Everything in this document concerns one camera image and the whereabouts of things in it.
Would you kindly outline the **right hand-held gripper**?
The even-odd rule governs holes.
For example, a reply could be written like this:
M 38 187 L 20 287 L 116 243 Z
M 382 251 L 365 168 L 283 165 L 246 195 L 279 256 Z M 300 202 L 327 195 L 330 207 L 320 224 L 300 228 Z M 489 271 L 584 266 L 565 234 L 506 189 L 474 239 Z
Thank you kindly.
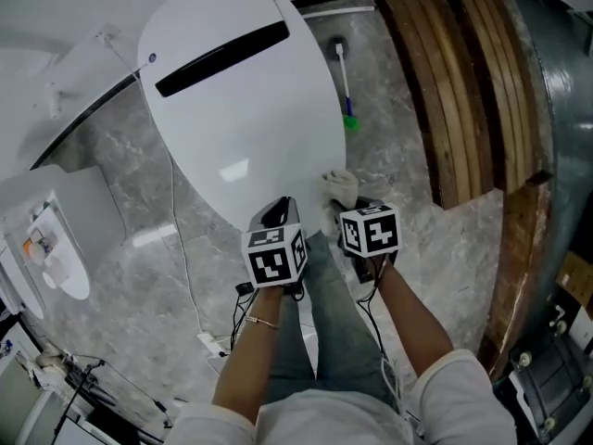
M 339 214 L 341 249 L 361 284 L 370 283 L 373 274 L 367 259 L 381 257 L 393 264 L 400 250 L 400 216 L 393 204 L 360 198 L 356 208 Z

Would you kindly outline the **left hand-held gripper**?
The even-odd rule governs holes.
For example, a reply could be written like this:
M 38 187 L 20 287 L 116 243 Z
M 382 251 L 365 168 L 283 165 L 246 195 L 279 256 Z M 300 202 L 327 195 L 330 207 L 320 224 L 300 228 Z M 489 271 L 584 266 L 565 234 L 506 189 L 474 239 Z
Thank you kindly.
M 296 283 L 308 260 L 297 202 L 280 197 L 265 205 L 241 235 L 241 250 L 254 288 Z

